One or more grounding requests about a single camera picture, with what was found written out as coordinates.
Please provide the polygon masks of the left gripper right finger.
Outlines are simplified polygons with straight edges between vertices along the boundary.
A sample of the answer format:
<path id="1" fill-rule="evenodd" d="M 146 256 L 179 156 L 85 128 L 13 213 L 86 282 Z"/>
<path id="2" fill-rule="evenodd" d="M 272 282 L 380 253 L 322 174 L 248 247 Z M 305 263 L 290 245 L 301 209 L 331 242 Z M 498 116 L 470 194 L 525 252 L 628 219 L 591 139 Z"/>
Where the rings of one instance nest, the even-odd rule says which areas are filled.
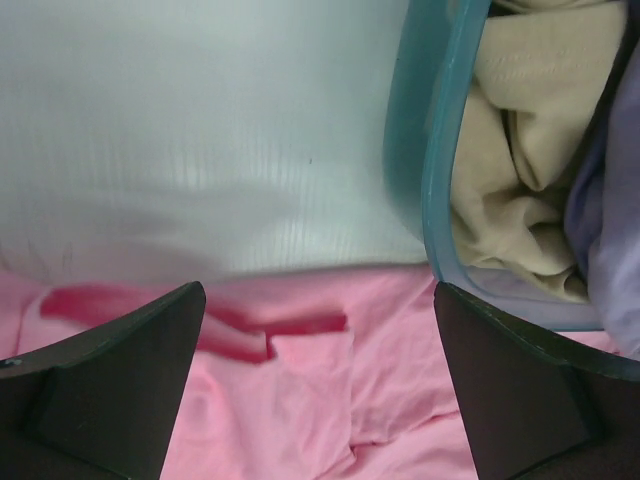
<path id="1" fill-rule="evenodd" d="M 448 283 L 434 307 L 479 478 L 638 478 L 638 361 Z"/>

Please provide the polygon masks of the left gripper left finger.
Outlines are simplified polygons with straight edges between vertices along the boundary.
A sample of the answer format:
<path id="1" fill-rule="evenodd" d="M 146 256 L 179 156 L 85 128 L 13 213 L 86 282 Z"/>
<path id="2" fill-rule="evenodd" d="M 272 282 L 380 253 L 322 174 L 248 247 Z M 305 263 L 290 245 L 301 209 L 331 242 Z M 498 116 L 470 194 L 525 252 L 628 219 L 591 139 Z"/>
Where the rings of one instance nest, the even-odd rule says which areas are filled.
<path id="1" fill-rule="evenodd" d="M 157 479 L 204 316 L 199 282 L 1 363 L 4 479 Z"/>

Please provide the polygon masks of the pink t shirt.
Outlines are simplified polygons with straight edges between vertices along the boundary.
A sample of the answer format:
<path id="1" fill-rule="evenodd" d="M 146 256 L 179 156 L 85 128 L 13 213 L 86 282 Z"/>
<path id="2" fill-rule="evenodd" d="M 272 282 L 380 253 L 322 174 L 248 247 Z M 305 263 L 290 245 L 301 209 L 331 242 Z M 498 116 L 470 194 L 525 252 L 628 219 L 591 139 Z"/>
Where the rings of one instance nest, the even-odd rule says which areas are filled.
<path id="1" fill-rule="evenodd" d="M 438 283 L 409 267 L 202 285 L 157 479 L 481 479 L 439 334 Z M 3 273 L 1 363 L 177 288 Z M 620 356 L 604 333 L 559 335 Z"/>

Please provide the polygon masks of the purple t shirt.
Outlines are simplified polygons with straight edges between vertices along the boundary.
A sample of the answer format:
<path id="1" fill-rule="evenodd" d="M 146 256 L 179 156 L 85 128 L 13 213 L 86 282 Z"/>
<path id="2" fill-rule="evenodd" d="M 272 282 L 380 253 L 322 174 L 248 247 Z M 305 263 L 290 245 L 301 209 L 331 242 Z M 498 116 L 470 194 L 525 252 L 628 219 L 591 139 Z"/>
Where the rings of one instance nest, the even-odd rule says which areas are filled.
<path id="1" fill-rule="evenodd" d="M 639 357 L 639 55 L 574 182 L 565 233 L 603 328 L 624 355 Z"/>

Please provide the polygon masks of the beige t shirt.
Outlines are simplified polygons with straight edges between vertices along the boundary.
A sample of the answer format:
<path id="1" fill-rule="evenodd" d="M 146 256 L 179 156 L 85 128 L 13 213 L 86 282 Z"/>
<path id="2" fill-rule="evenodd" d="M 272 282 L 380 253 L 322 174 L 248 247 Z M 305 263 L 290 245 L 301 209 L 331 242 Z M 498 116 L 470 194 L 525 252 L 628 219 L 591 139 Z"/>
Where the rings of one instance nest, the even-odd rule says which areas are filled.
<path id="1" fill-rule="evenodd" d="M 451 184 L 467 266 L 587 299 L 563 228 L 576 152 L 627 27 L 623 1 L 508 1 L 485 22 Z"/>

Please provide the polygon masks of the teal plastic basket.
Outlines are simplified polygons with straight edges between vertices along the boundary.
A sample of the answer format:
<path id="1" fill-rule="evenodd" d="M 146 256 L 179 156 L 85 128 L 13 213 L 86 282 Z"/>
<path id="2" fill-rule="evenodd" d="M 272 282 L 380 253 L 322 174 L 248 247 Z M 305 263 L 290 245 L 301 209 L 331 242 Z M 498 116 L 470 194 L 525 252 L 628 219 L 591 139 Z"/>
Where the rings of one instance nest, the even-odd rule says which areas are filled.
<path id="1" fill-rule="evenodd" d="M 550 330 L 608 334 L 590 301 L 577 260 L 578 273 L 587 290 L 583 303 L 563 301 L 508 270 L 464 265 L 457 253 L 451 184 L 458 138 L 485 22 L 504 15 L 506 2 L 410 3 L 385 127 L 388 187 L 404 220 L 424 242 L 429 263 L 440 280 Z M 635 1 L 623 2 L 628 7 L 627 27 L 601 100 L 576 152 L 577 171 L 565 202 L 564 233 L 566 205 L 574 182 L 638 39 L 635 13 L 639 5 Z"/>

